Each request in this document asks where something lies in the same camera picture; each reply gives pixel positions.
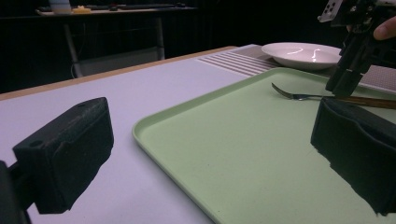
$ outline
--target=fork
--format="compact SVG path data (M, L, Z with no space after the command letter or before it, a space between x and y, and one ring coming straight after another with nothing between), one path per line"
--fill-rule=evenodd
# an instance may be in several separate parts
M321 99L323 97L337 99L339 101L348 102L353 105L365 105L371 107L379 107L379 108L387 108L387 109L396 109L396 101L393 100L383 100L383 99L375 99L375 98L367 98L367 97L358 97L358 96L348 96L348 97L338 97L338 96L325 96L325 95L315 95L315 94L294 94L287 91L282 91L278 86L272 83L272 87L291 100L309 100L309 99Z

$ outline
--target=green tray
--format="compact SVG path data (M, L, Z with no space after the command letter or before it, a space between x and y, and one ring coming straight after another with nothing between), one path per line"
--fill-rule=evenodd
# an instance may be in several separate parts
M275 68L139 120L134 138L217 223L396 223L377 216L310 144L326 77ZM354 95L394 99L357 88ZM368 108L396 123L396 111Z

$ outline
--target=wooden table edge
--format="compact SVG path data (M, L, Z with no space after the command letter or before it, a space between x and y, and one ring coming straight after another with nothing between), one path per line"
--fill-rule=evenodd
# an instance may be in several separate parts
M76 84L84 83L84 82L88 82L88 81L93 81L93 80L100 79L100 78L112 77L112 76L116 76L119 74L132 72L132 71L148 68L151 66L177 62L177 61L181 61L181 60L185 60L185 59L204 56L206 54L217 53L220 51L224 51L224 50L228 50L228 49L235 49L235 48L237 48L237 47L228 46L228 47L223 47L223 48L219 48L219 49L210 49L210 50L201 51L201 52L197 52L197 53L193 53L193 54L187 54L187 55L183 55L183 56L179 56L179 57L175 57L175 58L156 61L153 63L143 63L143 64L139 64L136 66L112 70L109 72L99 73L99 74L95 74L95 75L91 75L91 76L87 76L87 77L79 77L79 78L75 78L75 79L50 83L47 85L37 86L37 87L28 88L28 89L19 90L19 91L5 92L5 93L0 94L0 101L12 99L12 98L16 98L16 97L21 97L21 96L25 96L25 95L29 95L29 94L34 94L34 93L38 93L38 92L42 92L42 91L51 91L51 90L55 90L58 88L76 85Z

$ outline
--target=finger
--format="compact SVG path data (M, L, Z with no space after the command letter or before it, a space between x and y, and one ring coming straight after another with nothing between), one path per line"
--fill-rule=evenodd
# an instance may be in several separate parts
M374 30L374 38L377 40L396 37L396 16L384 21Z

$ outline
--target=white dish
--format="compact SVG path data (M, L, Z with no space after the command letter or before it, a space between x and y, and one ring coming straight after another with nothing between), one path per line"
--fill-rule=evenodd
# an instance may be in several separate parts
M262 51L284 66L310 71L332 67L341 58L338 48L306 43L268 44Z

